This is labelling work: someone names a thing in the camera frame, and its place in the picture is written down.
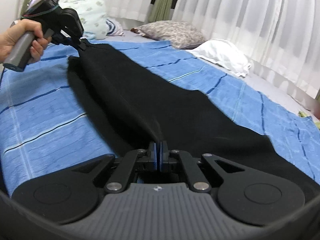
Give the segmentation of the person's left hand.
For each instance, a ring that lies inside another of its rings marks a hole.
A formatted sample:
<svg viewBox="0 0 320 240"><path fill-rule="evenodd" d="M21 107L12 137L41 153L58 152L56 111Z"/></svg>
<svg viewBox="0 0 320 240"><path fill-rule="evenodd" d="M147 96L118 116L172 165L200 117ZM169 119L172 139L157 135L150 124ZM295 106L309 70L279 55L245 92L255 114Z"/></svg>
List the person's left hand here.
<svg viewBox="0 0 320 240"><path fill-rule="evenodd" d="M26 31L32 31L36 36L36 40L33 40L30 47L31 58L28 63L40 61L44 50L52 41L52 37L44 38L40 22L23 19L18 20L15 25L1 33L1 63L10 55L12 48Z"/></svg>

